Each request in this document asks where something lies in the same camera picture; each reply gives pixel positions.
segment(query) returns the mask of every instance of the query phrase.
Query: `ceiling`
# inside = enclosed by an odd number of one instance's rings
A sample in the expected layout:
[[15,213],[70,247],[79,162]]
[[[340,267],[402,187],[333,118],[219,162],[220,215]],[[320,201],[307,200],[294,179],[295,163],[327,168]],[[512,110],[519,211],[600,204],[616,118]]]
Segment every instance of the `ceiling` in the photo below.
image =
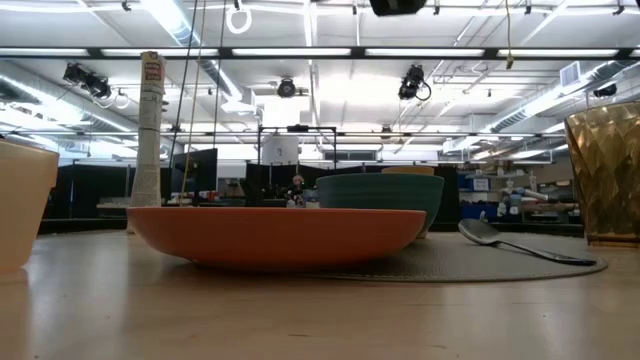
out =
[[[202,41],[207,46],[272,47],[272,46],[456,46],[506,47],[508,21],[504,2],[500,0],[442,0],[440,14],[433,15],[434,1],[417,15],[376,17],[368,1],[358,0],[358,15],[352,12],[352,0],[326,0],[305,4],[303,0],[244,0],[251,11],[252,22],[242,34],[233,34],[223,24],[224,1],[207,1]],[[524,14],[525,1],[511,0],[511,44],[514,47],[636,47],[640,44],[640,11],[634,0],[622,1],[625,11],[617,16],[617,1],[598,0],[533,0],[533,11]],[[120,1],[39,0],[0,1],[1,46],[61,47],[168,47],[176,46],[171,36],[138,1],[129,1],[132,11],[125,12]],[[195,1],[183,1],[193,9]],[[198,1],[201,8],[204,1]],[[201,28],[203,10],[196,11],[195,28]],[[187,11],[190,17],[192,10]],[[240,27],[243,14],[233,23]],[[311,34],[306,34],[305,18],[311,19]],[[12,59],[13,64],[48,81],[68,87],[62,80],[67,60]],[[138,118],[139,61],[83,60],[82,65],[109,78],[114,93],[120,89],[130,99],[124,109],[108,110],[134,122]],[[344,131],[379,131],[382,125],[394,130],[478,131],[482,122],[496,114],[518,106],[541,90],[557,84],[559,70],[570,61],[518,61],[506,70],[504,61],[447,60],[222,60],[221,68],[237,83],[254,90],[258,104],[277,99],[274,84],[282,77],[292,77],[296,86],[311,87],[310,71],[316,72],[315,96],[318,124],[338,126]],[[420,64],[433,89],[432,98],[420,107],[417,102],[400,101],[400,79],[412,64]],[[178,118],[180,87],[188,66],[185,88],[195,91],[195,62],[170,60],[166,65],[166,95],[169,101],[163,114],[165,128]],[[197,103],[183,98],[179,118],[183,129],[193,116],[201,131],[213,129],[214,119],[221,131],[255,130],[254,115],[226,113],[217,101],[216,86],[207,74],[200,72]],[[617,79],[619,98],[586,99],[575,95],[569,101],[543,109],[537,117],[517,124],[506,132],[542,132],[549,124],[560,122],[572,112],[590,106],[636,99],[640,79],[629,72]],[[78,88],[69,90],[90,97]],[[304,97],[300,121],[311,123],[308,96]],[[124,97],[117,104],[124,104]],[[221,137],[221,143],[238,143],[234,137]],[[371,139],[350,139],[350,142]],[[398,143],[406,139],[394,139]],[[446,138],[417,138],[413,144],[443,143]],[[211,142],[198,137],[194,142]]]

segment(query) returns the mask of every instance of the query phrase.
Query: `wooden table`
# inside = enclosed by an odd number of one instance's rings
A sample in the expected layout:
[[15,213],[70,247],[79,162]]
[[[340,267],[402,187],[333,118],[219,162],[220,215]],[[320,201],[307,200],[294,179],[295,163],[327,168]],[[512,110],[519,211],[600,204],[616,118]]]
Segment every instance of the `wooden table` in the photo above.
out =
[[201,271],[124,232],[0,277],[0,359],[638,359],[640,253],[602,273],[406,284]]

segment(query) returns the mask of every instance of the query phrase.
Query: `ceiling duct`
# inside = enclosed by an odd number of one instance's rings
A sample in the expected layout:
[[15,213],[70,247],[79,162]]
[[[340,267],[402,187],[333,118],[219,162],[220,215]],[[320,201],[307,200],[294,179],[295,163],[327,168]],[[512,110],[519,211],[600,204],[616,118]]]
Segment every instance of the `ceiling duct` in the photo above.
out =
[[[43,107],[56,107],[59,124],[66,124],[64,115],[78,116],[82,119],[77,126],[83,131],[135,131],[138,123],[118,115],[111,110],[103,109],[90,100],[64,89],[40,76],[8,61],[0,61],[0,83],[18,94],[18,100],[11,102],[21,105],[36,104]],[[161,144],[171,146],[171,141],[161,139]]]
[[[189,47],[189,39],[191,38],[192,48],[197,49],[200,46],[204,46],[201,34],[192,28],[180,0],[141,0],[141,2],[178,45]],[[223,110],[227,112],[255,113],[255,94],[253,90],[231,80],[214,60],[200,60],[197,63],[218,86],[222,95],[228,101],[227,104],[222,106]]]
[[568,100],[570,95],[596,90],[610,81],[611,78],[635,64],[637,64],[635,61],[608,61],[599,63],[597,66],[589,66],[589,63],[580,63],[583,70],[585,68],[590,70],[583,71],[579,82],[567,87],[555,82],[546,89],[536,92],[519,104],[496,115],[490,125],[487,125],[482,132],[500,132],[509,126],[529,119]]

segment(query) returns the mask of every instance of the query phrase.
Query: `gold glass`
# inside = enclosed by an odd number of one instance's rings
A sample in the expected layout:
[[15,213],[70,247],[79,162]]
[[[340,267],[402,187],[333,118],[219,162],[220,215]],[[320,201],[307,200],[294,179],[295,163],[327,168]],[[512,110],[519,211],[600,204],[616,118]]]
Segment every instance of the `gold glass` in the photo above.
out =
[[640,102],[588,109],[565,127],[589,243],[640,245]]

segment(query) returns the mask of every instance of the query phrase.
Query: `orange bowl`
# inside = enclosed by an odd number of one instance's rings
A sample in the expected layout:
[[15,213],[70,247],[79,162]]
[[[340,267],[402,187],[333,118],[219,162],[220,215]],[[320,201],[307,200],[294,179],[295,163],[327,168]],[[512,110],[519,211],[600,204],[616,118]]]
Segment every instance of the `orange bowl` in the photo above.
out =
[[284,271],[328,268],[402,250],[423,211],[287,208],[129,208],[154,249],[198,264]]

